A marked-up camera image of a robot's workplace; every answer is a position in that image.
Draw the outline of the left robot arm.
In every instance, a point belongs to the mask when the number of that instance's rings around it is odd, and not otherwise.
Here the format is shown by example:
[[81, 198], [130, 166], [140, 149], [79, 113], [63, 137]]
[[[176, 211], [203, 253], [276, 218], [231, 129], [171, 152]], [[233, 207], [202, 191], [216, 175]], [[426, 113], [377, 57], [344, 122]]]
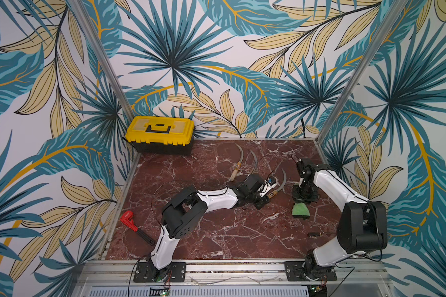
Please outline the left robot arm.
[[162, 209], [161, 232], [149, 262], [158, 271], [166, 269], [179, 241], [199, 224], [205, 214], [247, 204], [261, 209], [269, 203], [269, 193], [276, 186], [272, 176], [263, 179], [258, 174], [251, 174], [240, 183], [230, 183], [218, 190], [199, 191], [193, 185], [182, 189]]

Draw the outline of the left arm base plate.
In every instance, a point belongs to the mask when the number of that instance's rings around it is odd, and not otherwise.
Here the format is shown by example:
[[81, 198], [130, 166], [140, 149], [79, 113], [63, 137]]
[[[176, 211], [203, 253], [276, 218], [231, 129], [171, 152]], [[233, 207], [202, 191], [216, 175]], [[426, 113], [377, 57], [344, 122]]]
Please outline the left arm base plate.
[[163, 269], [156, 269], [152, 261], [139, 262], [133, 277], [135, 283], [183, 283], [187, 270], [186, 262], [171, 262]]

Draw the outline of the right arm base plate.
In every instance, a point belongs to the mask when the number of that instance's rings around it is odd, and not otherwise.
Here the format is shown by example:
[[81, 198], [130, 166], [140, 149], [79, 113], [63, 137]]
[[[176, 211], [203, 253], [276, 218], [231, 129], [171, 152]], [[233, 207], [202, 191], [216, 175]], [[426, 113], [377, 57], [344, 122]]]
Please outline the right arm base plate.
[[304, 261], [284, 262], [284, 271], [288, 282], [337, 281], [335, 267], [320, 267], [306, 264]]

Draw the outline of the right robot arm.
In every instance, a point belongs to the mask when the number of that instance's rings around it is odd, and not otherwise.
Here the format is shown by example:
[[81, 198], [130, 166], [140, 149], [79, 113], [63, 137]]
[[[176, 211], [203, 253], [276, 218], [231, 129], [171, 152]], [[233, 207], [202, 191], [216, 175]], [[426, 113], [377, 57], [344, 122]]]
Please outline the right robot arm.
[[308, 219], [308, 205], [319, 200], [319, 191], [341, 210], [335, 237], [308, 252], [308, 267], [332, 268], [354, 254], [381, 252], [387, 247], [387, 210], [381, 202], [359, 194], [327, 165], [300, 159], [296, 168], [300, 180], [292, 187], [293, 217]]

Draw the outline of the sickle labelled handle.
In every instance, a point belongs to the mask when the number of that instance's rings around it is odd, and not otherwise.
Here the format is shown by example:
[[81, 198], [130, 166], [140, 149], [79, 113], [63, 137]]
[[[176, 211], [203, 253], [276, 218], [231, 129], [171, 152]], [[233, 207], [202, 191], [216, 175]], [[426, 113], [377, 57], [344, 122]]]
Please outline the sickle labelled handle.
[[237, 173], [241, 169], [242, 162], [243, 162], [243, 159], [244, 159], [244, 151], [243, 151], [243, 149], [241, 148], [241, 146], [239, 144], [236, 144], [236, 147], [239, 149], [240, 157], [239, 157], [239, 161], [236, 163], [236, 166], [233, 169], [232, 174], [230, 176], [230, 180], [229, 181], [231, 181], [231, 182], [233, 182], [235, 180], [235, 178], [237, 176]]

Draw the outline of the green rag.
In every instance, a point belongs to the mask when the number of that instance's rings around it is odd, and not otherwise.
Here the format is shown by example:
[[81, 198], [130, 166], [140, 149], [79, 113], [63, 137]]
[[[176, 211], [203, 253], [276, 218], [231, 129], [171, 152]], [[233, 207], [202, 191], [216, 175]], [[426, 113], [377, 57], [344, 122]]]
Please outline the green rag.
[[292, 216], [294, 218], [300, 218], [307, 220], [310, 218], [310, 212], [305, 203], [295, 203], [292, 208]]

